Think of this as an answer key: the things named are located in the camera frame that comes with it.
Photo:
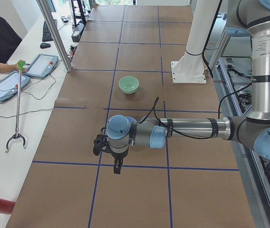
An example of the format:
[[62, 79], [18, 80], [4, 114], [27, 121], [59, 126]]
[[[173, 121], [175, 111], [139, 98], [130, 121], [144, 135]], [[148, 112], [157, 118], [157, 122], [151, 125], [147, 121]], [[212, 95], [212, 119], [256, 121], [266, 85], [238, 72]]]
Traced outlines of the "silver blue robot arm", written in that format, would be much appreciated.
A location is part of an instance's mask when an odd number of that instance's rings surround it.
[[227, 27], [247, 30], [252, 37], [250, 112], [244, 117], [217, 119], [146, 116], [136, 121], [123, 115], [112, 116], [95, 139], [93, 152], [111, 154], [114, 173], [120, 173], [130, 146], [162, 148], [166, 138], [177, 135], [232, 140], [270, 160], [270, 0], [229, 1]]

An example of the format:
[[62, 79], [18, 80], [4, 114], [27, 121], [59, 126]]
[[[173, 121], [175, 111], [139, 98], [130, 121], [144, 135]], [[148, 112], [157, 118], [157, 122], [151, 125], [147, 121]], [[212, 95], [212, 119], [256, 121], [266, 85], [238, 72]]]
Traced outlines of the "person's hand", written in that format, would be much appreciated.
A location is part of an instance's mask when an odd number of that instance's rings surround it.
[[15, 69], [16, 69], [17, 71], [20, 71], [20, 70], [21, 70], [22, 73], [26, 73], [26, 72], [27, 72], [27, 68], [24, 67], [24, 66], [20, 67], [19, 64], [16, 64], [16, 65], [15, 65]]

